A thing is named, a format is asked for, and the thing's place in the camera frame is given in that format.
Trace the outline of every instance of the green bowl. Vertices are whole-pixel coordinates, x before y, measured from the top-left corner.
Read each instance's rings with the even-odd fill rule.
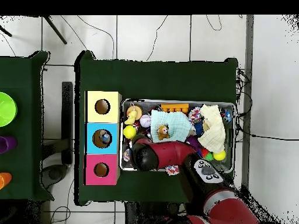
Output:
[[[0,92],[0,127],[13,121],[17,111],[15,101],[8,94]]]

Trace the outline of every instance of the shape sorter box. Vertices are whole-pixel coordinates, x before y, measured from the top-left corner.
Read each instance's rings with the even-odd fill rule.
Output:
[[[108,169],[104,177],[95,173],[97,164],[104,163]],[[120,175],[118,155],[87,155],[85,184],[87,186],[115,186]]]
[[[119,123],[121,95],[119,92],[86,91],[87,96],[87,120],[93,123]],[[99,113],[98,104],[105,101],[106,113]]]
[[[105,148],[98,148],[93,142],[99,138],[97,131],[104,130],[110,134],[110,143]],[[91,155],[118,155],[119,154],[119,123],[87,123],[87,154]]]

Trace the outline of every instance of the gray bin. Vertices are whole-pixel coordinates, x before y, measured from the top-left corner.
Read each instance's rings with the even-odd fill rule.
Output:
[[[212,160],[210,163],[218,170],[224,173],[230,173],[233,171],[235,166],[235,116],[236,116],[236,107],[232,103],[224,102],[208,102],[208,101],[178,101],[178,100],[134,100],[134,99],[125,99],[122,103],[121,114],[123,116],[123,121],[127,119],[126,112],[130,107],[130,104],[133,103],[136,106],[142,108],[143,114],[146,114],[150,109],[154,108],[157,105],[169,104],[169,103],[188,103],[189,109],[194,107],[201,107],[202,105],[218,105],[218,107],[230,109],[232,112],[232,121],[230,123],[224,123],[225,128],[225,151],[227,156],[224,160],[217,161]],[[136,171],[133,169],[130,161],[125,162],[123,159],[123,153],[126,151],[127,147],[124,143],[125,137],[123,136],[123,128],[126,125],[121,122],[120,124],[120,168],[123,170]],[[165,169],[159,169],[157,172],[164,172]]]

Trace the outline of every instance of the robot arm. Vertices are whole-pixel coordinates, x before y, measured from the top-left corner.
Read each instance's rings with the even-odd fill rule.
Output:
[[[179,166],[183,190],[193,206],[185,217],[190,224],[259,224],[221,174],[186,143],[135,140],[131,162],[142,171]]]

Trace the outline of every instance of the teddy bear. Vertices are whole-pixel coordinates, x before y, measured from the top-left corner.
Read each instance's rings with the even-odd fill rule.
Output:
[[[164,138],[170,138],[168,134],[168,125],[160,125],[157,133],[160,141]]]

